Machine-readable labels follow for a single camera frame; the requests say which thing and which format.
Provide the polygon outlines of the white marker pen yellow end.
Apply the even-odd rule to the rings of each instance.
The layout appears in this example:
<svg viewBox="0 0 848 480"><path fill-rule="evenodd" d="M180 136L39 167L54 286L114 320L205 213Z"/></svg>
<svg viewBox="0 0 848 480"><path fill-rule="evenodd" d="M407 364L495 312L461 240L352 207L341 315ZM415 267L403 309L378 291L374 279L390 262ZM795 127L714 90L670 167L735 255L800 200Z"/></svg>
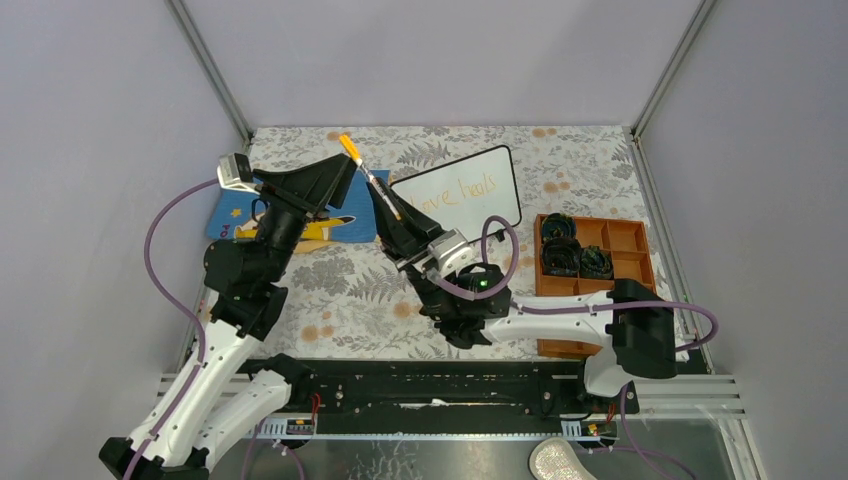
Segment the white marker pen yellow end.
<svg viewBox="0 0 848 480"><path fill-rule="evenodd" d="M368 185L375 216L388 217L395 221L401 221L402 215L400 208L394 200L387 184L382 179L378 178L364 164L359 164L358 169L362 172Z"/></svg>

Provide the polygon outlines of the small black-framed whiteboard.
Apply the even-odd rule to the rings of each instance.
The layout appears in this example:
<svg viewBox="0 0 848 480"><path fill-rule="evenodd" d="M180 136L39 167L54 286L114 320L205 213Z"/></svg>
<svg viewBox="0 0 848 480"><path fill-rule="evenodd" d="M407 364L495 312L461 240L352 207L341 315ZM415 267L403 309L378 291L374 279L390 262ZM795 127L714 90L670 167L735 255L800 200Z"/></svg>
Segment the small black-framed whiteboard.
<svg viewBox="0 0 848 480"><path fill-rule="evenodd" d="M456 229L471 242L481 238L483 223L492 215L513 227L522 220L512 152L506 145L398 180L392 190L444 229Z"/></svg>

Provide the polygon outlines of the yellow marker cap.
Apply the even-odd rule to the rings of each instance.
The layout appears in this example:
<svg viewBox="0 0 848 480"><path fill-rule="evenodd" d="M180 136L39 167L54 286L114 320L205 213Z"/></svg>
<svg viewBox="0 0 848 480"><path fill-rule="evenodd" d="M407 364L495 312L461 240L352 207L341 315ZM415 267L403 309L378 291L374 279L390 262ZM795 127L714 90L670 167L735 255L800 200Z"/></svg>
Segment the yellow marker cap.
<svg viewBox="0 0 848 480"><path fill-rule="evenodd" d="M342 134L342 135L339 136L338 140L341 143L344 150L346 151L347 155L354 161L354 163L357 166L361 166L362 165L362 157L361 157L361 154L360 154L357 146L354 144L352 139L348 135Z"/></svg>

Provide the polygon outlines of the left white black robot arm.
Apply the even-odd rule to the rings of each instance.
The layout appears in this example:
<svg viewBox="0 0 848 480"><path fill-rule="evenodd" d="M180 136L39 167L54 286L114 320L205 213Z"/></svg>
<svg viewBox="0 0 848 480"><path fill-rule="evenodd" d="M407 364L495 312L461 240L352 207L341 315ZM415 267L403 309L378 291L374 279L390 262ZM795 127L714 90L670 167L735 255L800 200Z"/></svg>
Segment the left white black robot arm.
<svg viewBox="0 0 848 480"><path fill-rule="evenodd" d="M343 205L361 161L337 154L283 172L254 170L244 154L221 158L216 184L264 204L252 240L216 240L203 257L204 284L218 295L174 383L132 433L111 437L99 458L117 479L206 479L249 428L276 409L309 401L305 367L282 357L254 375L222 409L214 404L231 377L278 321L287 295L278 281L307 225Z"/></svg>

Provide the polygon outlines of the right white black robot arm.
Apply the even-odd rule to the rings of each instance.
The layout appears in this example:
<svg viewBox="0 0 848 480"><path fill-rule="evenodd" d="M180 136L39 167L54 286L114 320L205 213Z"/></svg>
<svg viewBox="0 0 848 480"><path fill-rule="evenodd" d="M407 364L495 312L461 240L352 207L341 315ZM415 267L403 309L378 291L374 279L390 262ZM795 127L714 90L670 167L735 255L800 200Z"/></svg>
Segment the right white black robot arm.
<svg viewBox="0 0 848 480"><path fill-rule="evenodd" d="M485 261L457 229L447 230L381 179L367 184L383 253L421 302L421 315L454 347L520 339L597 347L573 386L575 402L597 412L636 379L677 375L673 305L629 279L572 296L519 296L512 273Z"/></svg>

